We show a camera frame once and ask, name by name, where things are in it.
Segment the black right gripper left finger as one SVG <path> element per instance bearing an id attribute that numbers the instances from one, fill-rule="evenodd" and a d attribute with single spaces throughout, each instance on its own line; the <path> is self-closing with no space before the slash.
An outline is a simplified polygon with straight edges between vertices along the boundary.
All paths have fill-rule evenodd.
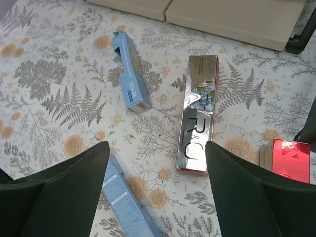
<path id="1" fill-rule="evenodd" d="M 13 180 L 0 172 L 2 237 L 90 235 L 110 148 L 100 142 L 81 154 Z"/>

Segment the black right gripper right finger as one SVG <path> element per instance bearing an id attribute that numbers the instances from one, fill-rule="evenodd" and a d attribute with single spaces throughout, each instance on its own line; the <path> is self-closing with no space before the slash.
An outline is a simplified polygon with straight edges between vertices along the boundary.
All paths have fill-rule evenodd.
<path id="1" fill-rule="evenodd" d="M 208 141 L 207 169 L 224 237 L 314 237 L 316 187 L 274 174 Z"/>

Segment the light blue toothpaste box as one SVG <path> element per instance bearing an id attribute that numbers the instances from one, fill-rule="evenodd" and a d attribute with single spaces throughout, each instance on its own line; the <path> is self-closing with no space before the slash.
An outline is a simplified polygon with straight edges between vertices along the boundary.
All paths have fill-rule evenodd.
<path id="1" fill-rule="evenodd" d="M 123 67 L 119 84 L 126 107 L 137 114 L 147 111 L 152 107 L 152 103 L 132 39 L 126 32 L 117 31 L 114 32 L 112 42 Z"/>

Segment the brown red toothpaste box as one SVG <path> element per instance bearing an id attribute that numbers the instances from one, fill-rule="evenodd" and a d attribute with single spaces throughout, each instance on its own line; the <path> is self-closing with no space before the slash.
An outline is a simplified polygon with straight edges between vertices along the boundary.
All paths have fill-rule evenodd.
<path id="1" fill-rule="evenodd" d="M 205 146 L 213 135 L 218 78 L 217 55 L 189 57 L 175 165 L 177 170 L 207 173 Z"/>

